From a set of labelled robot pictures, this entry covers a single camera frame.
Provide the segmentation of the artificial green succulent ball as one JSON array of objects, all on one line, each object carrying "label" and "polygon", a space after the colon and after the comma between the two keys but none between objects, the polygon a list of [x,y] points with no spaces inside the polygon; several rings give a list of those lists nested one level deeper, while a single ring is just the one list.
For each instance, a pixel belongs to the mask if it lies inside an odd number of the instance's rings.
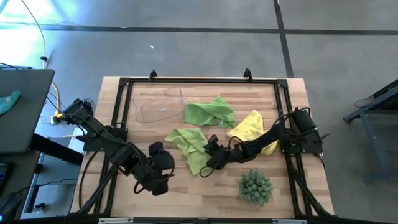
[{"label": "artificial green succulent ball", "polygon": [[270,178],[256,169],[242,174],[239,181],[239,196],[251,205],[263,207],[272,196],[273,186]]}]

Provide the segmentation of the dark grey metal table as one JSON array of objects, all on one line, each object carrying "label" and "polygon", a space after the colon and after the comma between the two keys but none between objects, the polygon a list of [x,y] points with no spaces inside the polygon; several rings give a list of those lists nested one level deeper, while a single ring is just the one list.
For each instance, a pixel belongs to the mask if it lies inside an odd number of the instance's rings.
[{"label": "dark grey metal table", "polygon": [[365,99],[358,100],[356,110],[343,117],[345,123],[360,119],[364,132],[369,139],[370,148],[376,155],[379,171],[374,174],[365,174],[365,182],[374,182],[398,177],[398,169],[393,169],[388,154],[392,151],[382,150],[377,137],[369,123],[369,114],[396,114],[398,115],[398,79],[381,88]]}]

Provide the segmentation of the grey metal cabinet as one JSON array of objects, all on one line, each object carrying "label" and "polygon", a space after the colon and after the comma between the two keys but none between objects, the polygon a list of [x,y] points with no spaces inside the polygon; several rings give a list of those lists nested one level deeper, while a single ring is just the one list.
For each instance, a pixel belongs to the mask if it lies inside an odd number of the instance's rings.
[{"label": "grey metal cabinet", "polygon": [[21,218],[67,215],[72,207],[84,144],[74,135],[44,137],[39,134],[34,135],[32,143],[40,157]]}]

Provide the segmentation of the black aluminium table frame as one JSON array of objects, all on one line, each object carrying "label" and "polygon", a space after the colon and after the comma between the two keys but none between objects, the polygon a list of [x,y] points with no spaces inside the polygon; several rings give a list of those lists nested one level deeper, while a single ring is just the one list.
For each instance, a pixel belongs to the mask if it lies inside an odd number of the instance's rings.
[{"label": "black aluminium table frame", "polygon": [[[179,87],[186,103],[207,103],[222,97],[234,109],[237,120],[244,119],[252,110],[264,118],[270,128],[286,111],[284,87],[289,89],[292,106],[307,106],[308,97],[301,78],[246,78],[226,77],[133,77],[132,84],[119,89],[119,77],[106,76],[96,103],[95,118],[109,124],[113,117],[125,119],[127,138],[139,149],[147,151],[150,144],[163,141],[174,129],[186,128],[178,112],[178,104],[171,99],[171,89]],[[135,119],[132,96],[148,96],[168,104],[173,113],[165,120],[139,123]],[[176,168],[169,180],[169,190],[160,196],[148,191],[133,192],[135,178],[118,174],[111,205],[102,203],[101,210],[112,217],[174,217],[174,218],[292,218],[294,209],[285,156],[277,149],[269,156],[258,156],[244,164],[233,163],[205,177],[191,174],[182,153],[173,145],[165,148],[174,157]],[[257,169],[271,180],[273,192],[269,202],[261,207],[251,205],[239,196],[241,176]]]}]

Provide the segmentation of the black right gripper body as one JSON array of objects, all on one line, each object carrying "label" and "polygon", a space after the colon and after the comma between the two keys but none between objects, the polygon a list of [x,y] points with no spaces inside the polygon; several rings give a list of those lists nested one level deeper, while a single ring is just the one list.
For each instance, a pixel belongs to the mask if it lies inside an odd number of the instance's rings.
[{"label": "black right gripper body", "polygon": [[223,145],[214,145],[210,144],[204,146],[205,152],[210,156],[208,161],[206,162],[209,168],[215,170],[221,170],[228,163],[237,162],[236,153],[233,151],[227,150]]}]

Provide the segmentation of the clear plastic basket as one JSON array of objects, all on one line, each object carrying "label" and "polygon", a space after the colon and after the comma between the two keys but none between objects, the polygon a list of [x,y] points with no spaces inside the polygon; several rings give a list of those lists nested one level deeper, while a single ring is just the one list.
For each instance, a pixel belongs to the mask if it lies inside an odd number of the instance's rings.
[{"label": "clear plastic basket", "polygon": [[138,123],[155,123],[184,114],[185,102],[179,86],[133,96],[135,119]]}]

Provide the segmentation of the white light bar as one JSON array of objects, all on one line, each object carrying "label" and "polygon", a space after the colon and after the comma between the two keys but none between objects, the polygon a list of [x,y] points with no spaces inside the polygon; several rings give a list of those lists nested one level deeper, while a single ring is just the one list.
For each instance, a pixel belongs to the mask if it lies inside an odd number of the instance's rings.
[{"label": "white light bar", "polygon": [[308,224],[306,220],[298,219],[273,219],[272,224]]},{"label": "white light bar", "polygon": [[100,218],[98,224],[133,224],[134,219],[132,217],[110,217]]}]

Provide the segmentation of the black desk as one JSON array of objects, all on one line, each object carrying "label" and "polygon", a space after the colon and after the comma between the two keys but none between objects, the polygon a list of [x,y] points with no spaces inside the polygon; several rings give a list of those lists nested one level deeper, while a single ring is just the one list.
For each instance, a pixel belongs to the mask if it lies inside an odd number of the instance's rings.
[{"label": "black desk", "polygon": [[0,98],[15,90],[16,103],[0,115],[0,155],[39,151],[80,165],[83,155],[35,133],[55,71],[52,69],[0,70]]}]

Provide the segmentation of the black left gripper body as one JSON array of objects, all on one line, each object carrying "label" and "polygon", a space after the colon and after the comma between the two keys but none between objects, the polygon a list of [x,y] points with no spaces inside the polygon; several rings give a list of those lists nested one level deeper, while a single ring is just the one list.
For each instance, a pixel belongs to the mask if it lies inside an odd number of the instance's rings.
[{"label": "black left gripper body", "polygon": [[164,149],[152,156],[152,160],[145,188],[152,192],[153,196],[159,196],[169,190],[168,181],[174,176],[175,161],[171,153]]}]

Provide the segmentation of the lime green microfiber towel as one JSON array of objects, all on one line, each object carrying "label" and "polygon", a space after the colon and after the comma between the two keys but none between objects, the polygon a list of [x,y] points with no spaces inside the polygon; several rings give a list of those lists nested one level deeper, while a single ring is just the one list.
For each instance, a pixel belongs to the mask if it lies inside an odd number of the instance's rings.
[{"label": "lime green microfiber towel", "polygon": [[200,170],[207,166],[210,156],[204,146],[208,142],[199,128],[174,129],[164,140],[181,151],[194,176],[198,176]]}]

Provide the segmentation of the teal cloth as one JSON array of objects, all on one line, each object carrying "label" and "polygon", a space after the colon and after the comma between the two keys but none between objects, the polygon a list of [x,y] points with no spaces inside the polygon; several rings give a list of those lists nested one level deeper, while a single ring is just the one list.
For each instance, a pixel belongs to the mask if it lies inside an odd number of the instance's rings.
[{"label": "teal cloth", "polygon": [[7,113],[20,97],[20,91],[13,91],[10,96],[0,98],[0,116]]}]

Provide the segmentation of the yellow microfiber towel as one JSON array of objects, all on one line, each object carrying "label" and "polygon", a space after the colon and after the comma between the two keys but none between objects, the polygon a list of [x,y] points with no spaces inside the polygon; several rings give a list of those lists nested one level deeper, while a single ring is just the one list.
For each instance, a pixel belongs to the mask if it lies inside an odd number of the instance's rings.
[{"label": "yellow microfiber towel", "polygon": [[235,136],[239,142],[242,142],[255,140],[266,132],[263,127],[262,115],[253,110],[234,128],[229,129],[226,135],[230,139]]}]

